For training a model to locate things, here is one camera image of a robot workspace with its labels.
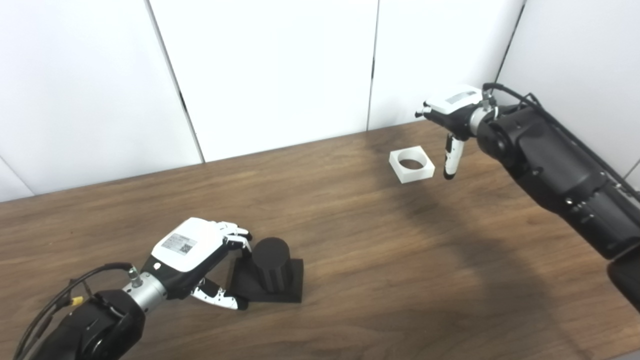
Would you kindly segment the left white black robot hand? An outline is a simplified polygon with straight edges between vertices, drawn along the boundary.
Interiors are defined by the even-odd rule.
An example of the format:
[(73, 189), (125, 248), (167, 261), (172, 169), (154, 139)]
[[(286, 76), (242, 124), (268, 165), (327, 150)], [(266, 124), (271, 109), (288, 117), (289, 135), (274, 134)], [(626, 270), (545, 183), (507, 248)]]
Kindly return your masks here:
[(154, 246), (142, 275), (158, 281), (160, 295), (167, 301), (192, 296), (220, 308), (244, 311), (249, 301), (206, 276), (231, 251), (240, 250), (243, 258), (251, 258), (252, 239), (249, 230), (235, 223), (189, 218)]

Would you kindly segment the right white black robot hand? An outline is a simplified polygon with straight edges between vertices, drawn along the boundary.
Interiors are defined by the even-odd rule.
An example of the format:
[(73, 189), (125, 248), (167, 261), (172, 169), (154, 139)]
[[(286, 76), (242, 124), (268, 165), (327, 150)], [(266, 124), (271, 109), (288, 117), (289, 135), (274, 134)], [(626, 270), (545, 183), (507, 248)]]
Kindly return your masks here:
[(428, 120), (447, 130), (443, 176), (452, 180), (464, 152), (466, 141), (477, 137), (480, 123), (498, 116), (493, 96), (471, 85), (457, 85), (423, 101), (414, 118)]

